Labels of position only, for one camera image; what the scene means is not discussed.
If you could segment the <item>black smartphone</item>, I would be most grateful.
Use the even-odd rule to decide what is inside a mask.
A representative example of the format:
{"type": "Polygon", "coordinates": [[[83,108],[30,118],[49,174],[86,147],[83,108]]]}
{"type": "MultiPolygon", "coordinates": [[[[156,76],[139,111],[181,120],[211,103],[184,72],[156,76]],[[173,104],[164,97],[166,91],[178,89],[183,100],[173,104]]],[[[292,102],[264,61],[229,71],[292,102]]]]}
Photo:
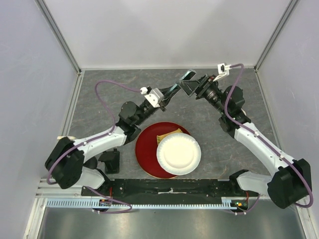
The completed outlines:
{"type": "Polygon", "coordinates": [[[183,82],[190,81],[195,75],[196,75],[196,71],[189,69],[179,80],[176,81],[175,84],[178,84],[179,89],[181,89],[181,85],[183,84],[183,82]]]}

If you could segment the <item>black folding phone stand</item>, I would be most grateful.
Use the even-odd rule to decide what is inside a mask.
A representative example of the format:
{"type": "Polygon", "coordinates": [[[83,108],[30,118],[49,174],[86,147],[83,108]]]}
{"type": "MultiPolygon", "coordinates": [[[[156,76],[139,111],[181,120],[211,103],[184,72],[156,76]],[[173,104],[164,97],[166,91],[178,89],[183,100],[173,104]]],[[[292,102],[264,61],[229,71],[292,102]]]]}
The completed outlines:
{"type": "Polygon", "coordinates": [[[118,174],[120,172],[120,152],[116,148],[112,151],[104,151],[98,161],[104,163],[105,174],[118,174]]]}

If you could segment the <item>pink case smartphone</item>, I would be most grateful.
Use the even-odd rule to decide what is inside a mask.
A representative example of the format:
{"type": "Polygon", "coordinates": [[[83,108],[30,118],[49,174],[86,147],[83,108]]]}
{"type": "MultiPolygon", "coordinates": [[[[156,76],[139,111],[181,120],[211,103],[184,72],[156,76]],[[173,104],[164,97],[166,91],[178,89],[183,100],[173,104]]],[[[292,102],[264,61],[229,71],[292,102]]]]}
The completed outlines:
{"type": "Polygon", "coordinates": [[[63,135],[63,136],[58,136],[57,140],[61,140],[63,138],[68,138],[69,140],[75,140],[76,139],[76,137],[74,137],[74,136],[65,136],[65,135],[63,135]]]}

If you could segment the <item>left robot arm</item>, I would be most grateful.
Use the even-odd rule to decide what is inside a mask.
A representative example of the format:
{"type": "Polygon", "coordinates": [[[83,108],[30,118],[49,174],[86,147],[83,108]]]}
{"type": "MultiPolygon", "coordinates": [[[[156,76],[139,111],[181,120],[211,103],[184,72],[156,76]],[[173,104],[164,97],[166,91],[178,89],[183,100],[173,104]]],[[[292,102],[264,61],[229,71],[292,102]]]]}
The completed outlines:
{"type": "Polygon", "coordinates": [[[138,126],[157,110],[165,111],[179,90],[176,84],[163,89],[133,89],[145,98],[144,101],[140,105],[132,101],[123,103],[119,120],[114,120],[109,129],[82,139],[71,140],[65,136],[58,140],[45,163],[47,184],[57,184],[61,189],[78,185],[92,188],[99,196],[106,195],[110,188],[107,176],[97,168],[88,168],[85,163],[108,149],[132,142],[141,132],[138,126]]]}

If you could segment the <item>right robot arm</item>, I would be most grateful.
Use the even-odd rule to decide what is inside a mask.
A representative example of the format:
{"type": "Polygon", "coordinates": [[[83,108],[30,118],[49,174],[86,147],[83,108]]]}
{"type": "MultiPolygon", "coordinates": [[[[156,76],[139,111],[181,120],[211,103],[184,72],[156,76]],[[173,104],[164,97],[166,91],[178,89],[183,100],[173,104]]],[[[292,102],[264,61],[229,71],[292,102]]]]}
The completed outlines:
{"type": "Polygon", "coordinates": [[[249,149],[267,168],[269,174],[261,175],[248,170],[240,170],[230,176],[228,190],[234,196],[245,191],[256,192],[270,197],[279,208],[285,209],[309,196],[310,207],[314,201],[312,194],[311,167],[305,159],[296,160],[269,141],[245,115],[243,91],[237,86],[229,86],[225,91],[218,87],[213,76],[205,75],[198,80],[186,77],[177,85],[187,96],[206,99],[221,113],[220,126],[233,139],[249,149]]]}

